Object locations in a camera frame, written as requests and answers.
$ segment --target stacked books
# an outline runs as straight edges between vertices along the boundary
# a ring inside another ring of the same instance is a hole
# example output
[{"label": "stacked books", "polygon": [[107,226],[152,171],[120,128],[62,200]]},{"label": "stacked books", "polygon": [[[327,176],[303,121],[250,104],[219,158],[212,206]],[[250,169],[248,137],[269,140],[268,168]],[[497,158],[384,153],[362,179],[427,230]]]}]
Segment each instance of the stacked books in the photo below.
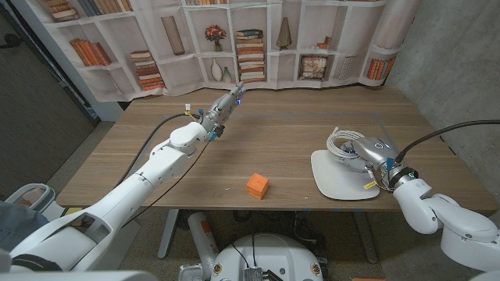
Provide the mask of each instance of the stacked books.
[{"label": "stacked books", "polygon": [[396,58],[392,58],[387,61],[372,59],[368,69],[368,79],[380,80],[386,78],[389,75],[395,60]]},{"label": "stacked books", "polygon": [[87,16],[132,11],[129,0],[78,0]]},{"label": "stacked books", "polygon": [[240,30],[236,32],[237,64],[240,81],[245,83],[266,82],[263,37],[262,30]]},{"label": "stacked books", "polygon": [[165,87],[158,66],[149,51],[133,52],[130,57],[135,64],[135,71],[139,76],[139,83],[141,83],[143,91]]},{"label": "stacked books", "polygon": [[344,59],[344,63],[342,63],[341,73],[338,75],[338,79],[344,80],[349,77],[351,74],[352,63],[356,56],[349,56]]},{"label": "stacked books", "polygon": [[87,40],[76,38],[70,41],[70,44],[77,51],[85,66],[109,66],[111,64],[111,59],[104,52],[99,42],[91,43]]},{"label": "stacked books", "polygon": [[227,0],[186,0],[186,5],[214,5],[214,4],[227,4]]},{"label": "stacked books", "polygon": [[67,20],[77,20],[78,11],[73,8],[66,0],[43,0],[44,3],[50,8],[52,16],[55,21],[62,22]]}]

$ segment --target white plate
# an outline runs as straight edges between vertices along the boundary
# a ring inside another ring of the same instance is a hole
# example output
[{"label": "white plate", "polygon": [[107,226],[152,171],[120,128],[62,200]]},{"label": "white plate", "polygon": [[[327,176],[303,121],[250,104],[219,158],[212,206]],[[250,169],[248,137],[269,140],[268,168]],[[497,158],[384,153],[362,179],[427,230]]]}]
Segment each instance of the white plate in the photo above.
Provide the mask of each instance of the white plate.
[{"label": "white plate", "polygon": [[328,150],[311,155],[312,173],[321,193],[338,200],[362,200],[376,197],[377,186],[365,189],[373,180],[368,173],[360,173],[337,161]]}]

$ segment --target wooden table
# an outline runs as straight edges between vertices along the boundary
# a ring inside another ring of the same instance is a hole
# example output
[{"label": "wooden table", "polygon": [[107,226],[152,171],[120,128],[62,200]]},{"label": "wooden table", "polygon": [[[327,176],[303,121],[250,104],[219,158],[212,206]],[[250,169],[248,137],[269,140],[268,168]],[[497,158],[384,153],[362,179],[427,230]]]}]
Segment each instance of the wooden table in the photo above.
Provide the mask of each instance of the wooden table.
[{"label": "wooden table", "polygon": [[[159,121],[183,112],[185,103],[208,110],[225,92],[203,89],[180,97],[132,102],[58,196],[57,203],[75,207],[94,204],[116,185]],[[168,122],[155,135],[138,165],[154,145],[169,137],[171,130],[190,121],[189,117],[180,117]],[[398,149],[434,130],[395,87],[249,91],[225,125],[223,136],[209,144],[193,169],[155,206],[399,211],[396,200],[383,190],[379,196],[364,201],[324,197],[313,178],[311,154],[326,149],[327,137],[336,126],[384,138]],[[486,215],[497,209],[494,198],[438,137],[412,149],[405,160],[419,171],[434,193],[446,194],[463,207]],[[253,173],[270,179],[263,200],[246,192]],[[172,182],[164,183],[144,205],[151,204]]]}]

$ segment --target table leg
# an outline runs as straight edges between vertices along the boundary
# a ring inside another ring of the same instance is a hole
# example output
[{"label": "table leg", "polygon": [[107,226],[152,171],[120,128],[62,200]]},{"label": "table leg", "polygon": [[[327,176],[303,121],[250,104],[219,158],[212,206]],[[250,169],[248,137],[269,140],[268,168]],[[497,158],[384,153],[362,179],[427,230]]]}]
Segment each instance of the table leg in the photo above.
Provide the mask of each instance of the table leg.
[{"label": "table leg", "polygon": [[169,254],[170,246],[172,245],[173,234],[179,218],[179,209],[170,209],[166,216],[165,227],[163,228],[162,241],[159,243],[158,258],[166,258]]},{"label": "table leg", "polygon": [[361,238],[362,246],[365,250],[366,260],[369,263],[377,263],[378,257],[375,250],[375,243],[368,223],[368,218],[365,212],[353,212],[354,221],[358,227],[359,237]]}]

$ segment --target gray wall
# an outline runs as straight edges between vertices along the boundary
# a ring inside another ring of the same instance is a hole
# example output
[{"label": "gray wall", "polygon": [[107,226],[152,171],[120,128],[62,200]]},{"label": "gray wall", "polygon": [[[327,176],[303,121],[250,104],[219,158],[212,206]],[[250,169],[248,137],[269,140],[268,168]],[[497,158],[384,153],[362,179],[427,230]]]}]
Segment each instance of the gray wall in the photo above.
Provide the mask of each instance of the gray wall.
[{"label": "gray wall", "polygon": [[[386,85],[436,129],[500,119],[500,1],[423,0]],[[500,202],[500,125],[443,137]],[[499,213],[491,217],[497,226]]]}]

